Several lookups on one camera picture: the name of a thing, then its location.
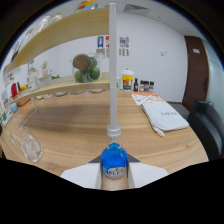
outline white wall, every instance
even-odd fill
[[[130,38],[129,57],[118,54],[120,36]],[[95,52],[96,48],[97,37],[82,38],[42,53],[34,59],[34,63],[36,68],[39,68],[42,60],[47,59],[55,75],[68,76],[72,75],[70,58],[79,53]],[[161,51],[166,51],[167,56],[162,57]],[[117,57],[117,76],[121,76],[121,71],[128,68],[134,71],[139,82],[154,81],[155,91],[165,100],[182,101],[187,79],[187,49],[182,34],[147,17],[117,13]],[[103,72],[109,71],[109,59],[103,59],[101,65]],[[25,84],[27,65],[12,72],[16,82]]]

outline wooden shelf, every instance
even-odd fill
[[[59,79],[53,79],[51,81],[46,81],[40,84],[40,88],[30,92],[29,89],[24,90],[19,96],[10,102],[17,103],[21,100],[40,96],[49,93],[55,92],[64,92],[64,91],[79,91],[82,89],[109,89],[110,81],[108,78],[109,73],[105,73],[102,76],[102,79],[99,81],[89,82],[89,83],[74,83],[72,76],[62,77]]]
[[[8,71],[26,64],[29,59],[75,39],[109,35],[109,9],[94,9],[67,16],[34,36],[19,52]]]

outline ceiling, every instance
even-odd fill
[[[82,0],[72,0],[67,3],[63,3],[58,7],[48,11],[45,15],[36,20],[32,26],[39,23],[41,18],[46,15],[55,16],[58,11],[62,12],[62,16],[66,17],[74,13],[76,6]],[[98,8],[105,8],[109,3],[116,3],[118,13],[134,13],[140,16],[145,16],[150,19],[159,21],[167,26],[175,29],[186,36],[196,36],[203,40],[206,38],[200,33],[200,31],[190,22],[187,18],[183,17],[173,9],[154,0],[98,0]],[[126,5],[139,6],[146,8],[145,10],[137,9],[125,12]]]

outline door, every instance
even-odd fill
[[[187,83],[182,104],[189,111],[195,99],[206,100],[209,82],[208,58],[198,37],[185,36],[188,54]]]

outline black chair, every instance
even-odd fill
[[[205,148],[209,160],[223,157],[224,123],[206,101],[195,100],[187,121]]]

